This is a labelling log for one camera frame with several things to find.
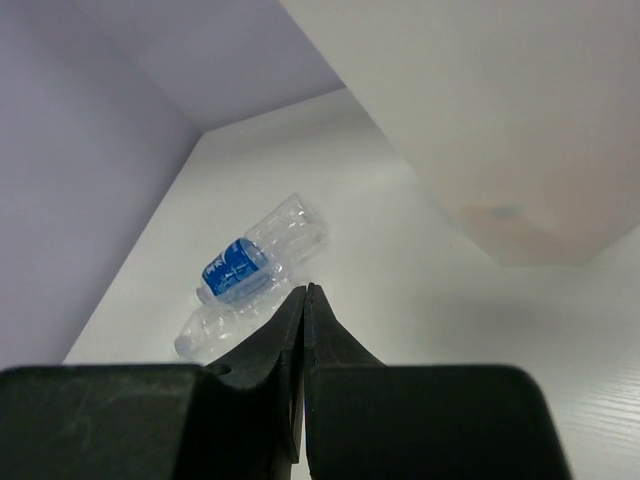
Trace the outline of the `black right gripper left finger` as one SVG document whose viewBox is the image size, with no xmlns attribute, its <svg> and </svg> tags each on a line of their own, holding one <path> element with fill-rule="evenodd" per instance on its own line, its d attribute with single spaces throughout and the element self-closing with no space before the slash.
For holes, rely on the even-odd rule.
<svg viewBox="0 0 640 480">
<path fill-rule="evenodd" d="M 1 374 L 5 479 L 286 479 L 300 448 L 304 287 L 214 361 Z"/>
</svg>

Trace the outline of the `clear bottle blue label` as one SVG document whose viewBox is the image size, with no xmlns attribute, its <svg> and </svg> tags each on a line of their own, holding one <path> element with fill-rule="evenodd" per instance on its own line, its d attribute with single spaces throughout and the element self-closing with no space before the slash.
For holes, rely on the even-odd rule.
<svg viewBox="0 0 640 480">
<path fill-rule="evenodd" d="M 323 217 L 293 194 L 204 267 L 196 296 L 240 306 L 291 279 L 328 241 Z"/>
</svg>

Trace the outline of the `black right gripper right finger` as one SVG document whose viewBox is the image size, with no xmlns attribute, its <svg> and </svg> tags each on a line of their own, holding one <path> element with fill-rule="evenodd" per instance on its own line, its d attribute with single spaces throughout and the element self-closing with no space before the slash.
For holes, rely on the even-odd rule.
<svg viewBox="0 0 640 480">
<path fill-rule="evenodd" d="M 303 311 L 306 457 L 314 479 L 567 479 L 545 397 L 509 365 L 388 366 L 337 320 Z"/>
</svg>

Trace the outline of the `white octagonal plastic bin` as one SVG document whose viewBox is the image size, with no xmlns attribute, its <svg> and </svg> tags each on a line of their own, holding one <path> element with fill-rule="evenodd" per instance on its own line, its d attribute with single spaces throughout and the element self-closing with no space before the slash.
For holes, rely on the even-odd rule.
<svg viewBox="0 0 640 480">
<path fill-rule="evenodd" d="M 635 1 L 288 1 L 465 234 L 580 265 L 639 223 Z"/>
</svg>

